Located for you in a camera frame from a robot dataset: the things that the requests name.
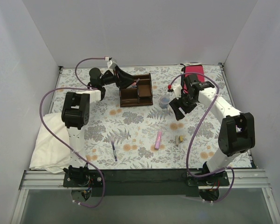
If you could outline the pink highlighter marker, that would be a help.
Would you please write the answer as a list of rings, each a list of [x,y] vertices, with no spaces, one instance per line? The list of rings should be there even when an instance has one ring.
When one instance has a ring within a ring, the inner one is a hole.
[[[159,150],[161,146],[161,138],[162,138],[162,131],[158,131],[157,136],[156,136],[156,141],[154,144],[154,149]]]

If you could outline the brown wooden desk organizer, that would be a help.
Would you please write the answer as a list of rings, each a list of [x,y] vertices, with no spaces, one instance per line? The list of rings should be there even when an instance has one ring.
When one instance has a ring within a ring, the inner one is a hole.
[[[136,87],[119,90],[120,107],[153,105],[151,74],[135,75]]]

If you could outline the purple pen clear cap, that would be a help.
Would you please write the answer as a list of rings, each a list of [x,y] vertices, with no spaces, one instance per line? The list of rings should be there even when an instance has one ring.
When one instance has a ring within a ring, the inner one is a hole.
[[[110,138],[110,143],[111,143],[111,146],[112,146],[114,159],[115,159],[115,161],[118,161],[116,150],[115,150],[115,145],[114,145],[114,140],[112,138]]]

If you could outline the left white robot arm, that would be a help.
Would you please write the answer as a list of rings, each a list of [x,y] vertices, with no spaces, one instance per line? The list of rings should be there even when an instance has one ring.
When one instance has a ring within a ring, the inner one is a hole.
[[[89,84],[95,89],[67,92],[61,114],[69,135],[70,146],[73,148],[70,152],[70,164],[74,167],[83,167],[87,163],[84,161],[86,159],[84,132],[89,122],[91,103],[104,99],[106,85],[116,84],[118,88],[126,88],[135,82],[134,76],[124,72],[117,65],[104,74],[100,69],[92,68],[89,75]]]

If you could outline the clear jar of paperclips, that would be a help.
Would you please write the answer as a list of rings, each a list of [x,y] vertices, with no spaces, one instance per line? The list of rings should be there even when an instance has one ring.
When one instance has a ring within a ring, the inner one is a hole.
[[[165,109],[168,107],[170,103],[170,97],[168,95],[163,95],[160,97],[160,101],[159,101],[159,106],[162,109]]]

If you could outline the metal staple strip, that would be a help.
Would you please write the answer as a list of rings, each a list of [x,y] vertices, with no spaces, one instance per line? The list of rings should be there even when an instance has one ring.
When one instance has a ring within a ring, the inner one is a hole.
[[[175,144],[176,144],[176,145],[179,145],[179,144],[180,144],[180,136],[179,136],[179,135],[176,135],[176,136],[175,136]]]

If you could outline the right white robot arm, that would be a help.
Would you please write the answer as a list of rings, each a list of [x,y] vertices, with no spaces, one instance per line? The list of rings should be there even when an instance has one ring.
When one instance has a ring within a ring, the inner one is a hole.
[[[195,136],[207,114],[212,113],[220,123],[218,150],[211,159],[205,162],[200,174],[195,175],[188,171],[191,177],[202,178],[206,185],[212,185],[218,181],[218,173],[224,172],[237,156],[255,146],[255,124],[251,113],[241,112],[219,95],[220,88],[215,81],[207,76],[204,82],[198,79],[203,76],[203,74],[193,72],[180,74],[182,84],[171,82],[168,85],[168,92],[175,95],[169,105],[174,111],[176,120],[183,119],[186,114],[195,109],[198,103],[207,109],[191,137],[186,154],[187,159],[189,159]]]

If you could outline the pink capped white pen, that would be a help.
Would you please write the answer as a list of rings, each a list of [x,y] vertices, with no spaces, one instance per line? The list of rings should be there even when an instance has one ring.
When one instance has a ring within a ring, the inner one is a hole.
[[[139,82],[139,79],[137,79],[135,82],[133,82],[131,85],[129,85],[129,86],[127,87],[127,89],[136,88],[138,82]]]

